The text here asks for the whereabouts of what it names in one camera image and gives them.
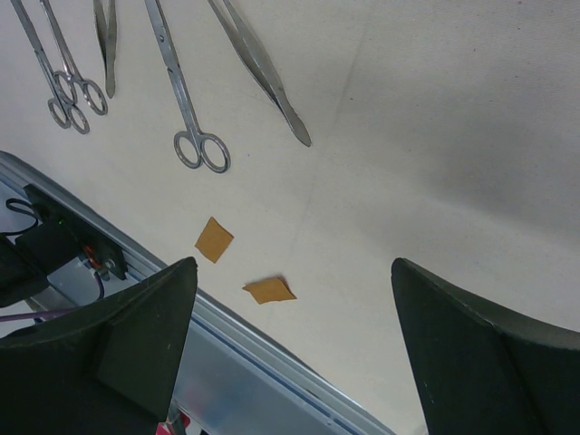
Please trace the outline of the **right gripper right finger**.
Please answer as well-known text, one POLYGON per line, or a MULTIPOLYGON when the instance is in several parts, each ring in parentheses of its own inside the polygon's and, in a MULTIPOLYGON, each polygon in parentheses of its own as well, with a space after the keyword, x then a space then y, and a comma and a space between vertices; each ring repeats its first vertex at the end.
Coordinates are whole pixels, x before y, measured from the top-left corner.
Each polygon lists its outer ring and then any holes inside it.
POLYGON ((429 434, 576 434, 579 334, 405 258, 391 286, 429 434))

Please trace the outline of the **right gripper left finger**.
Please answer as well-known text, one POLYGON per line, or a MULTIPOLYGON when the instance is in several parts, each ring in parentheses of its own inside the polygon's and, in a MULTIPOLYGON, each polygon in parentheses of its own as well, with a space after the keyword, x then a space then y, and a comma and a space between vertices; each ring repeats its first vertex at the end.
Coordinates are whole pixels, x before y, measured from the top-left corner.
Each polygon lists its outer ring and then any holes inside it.
POLYGON ((197 289, 189 256, 3 337, 2 433, 155 433, 169 413, 197 289))

